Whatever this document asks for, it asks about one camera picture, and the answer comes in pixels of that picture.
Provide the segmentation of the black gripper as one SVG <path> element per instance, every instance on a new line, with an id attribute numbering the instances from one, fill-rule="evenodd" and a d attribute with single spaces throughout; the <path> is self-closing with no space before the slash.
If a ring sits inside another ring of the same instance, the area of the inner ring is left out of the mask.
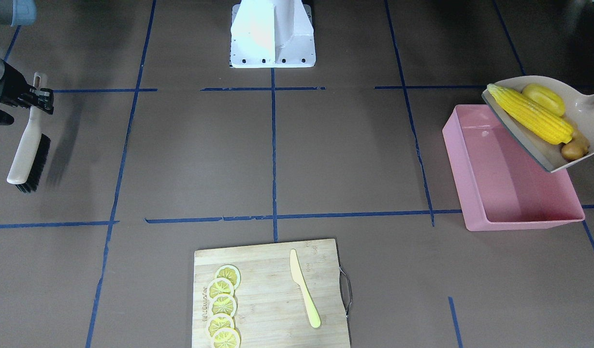
<path id="1" fill-rule="evenodd" d="M 54 91 L 30 87 L 25 77 L 7 62 L 0 64 L 0 105 L 32 108 L 53 115 Z"/>

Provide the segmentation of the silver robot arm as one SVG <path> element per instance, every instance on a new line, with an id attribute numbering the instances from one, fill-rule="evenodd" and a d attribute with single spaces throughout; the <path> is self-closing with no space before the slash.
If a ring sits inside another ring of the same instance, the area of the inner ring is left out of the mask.
<path id="1" fill-rule="evenodd" d="M 0 26 L 30 26 L 37 17 L 33 0 L 0 0 Z M 37 107 L 51 115 L 54 112 L 54 95 L 51 89 L 27 83 L 24 75 L 0 57 L 0 104 L 11 107 Z M 9 114 L 0 110 L 0 124 Z"/>

